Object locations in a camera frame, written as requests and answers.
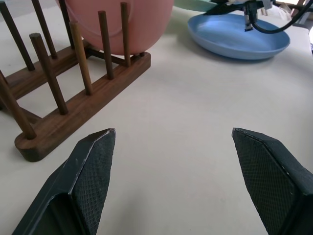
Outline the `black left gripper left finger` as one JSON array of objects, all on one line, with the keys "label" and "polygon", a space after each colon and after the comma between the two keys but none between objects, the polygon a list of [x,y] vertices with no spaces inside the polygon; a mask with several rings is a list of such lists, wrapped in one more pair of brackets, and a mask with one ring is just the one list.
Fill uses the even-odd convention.
[{"label": "black left gripper left finger", "polygon": [[78,141],[48,177],[15,235],[94,235],[110,183],[116,131],[102,130]]}]

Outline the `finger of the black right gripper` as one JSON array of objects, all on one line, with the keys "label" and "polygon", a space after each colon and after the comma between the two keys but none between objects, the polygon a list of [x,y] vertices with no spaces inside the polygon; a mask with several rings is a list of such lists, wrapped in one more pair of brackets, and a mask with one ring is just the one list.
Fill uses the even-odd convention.
[{"label": "finger of the black right gripper", "polygon": [[236,10],[242,10],[243,3],[239,1],[208,1],[212,6],[203,15],[225,15]]}]

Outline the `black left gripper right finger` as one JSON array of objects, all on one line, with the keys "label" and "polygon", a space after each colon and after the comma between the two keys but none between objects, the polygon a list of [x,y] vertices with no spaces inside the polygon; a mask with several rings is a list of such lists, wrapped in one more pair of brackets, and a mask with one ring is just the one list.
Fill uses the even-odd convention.
[{"label": "black left gripper right finger", "polygon": [[233,128],[246,189],[269,235],[313,233],[313,174],[277,139]]}]

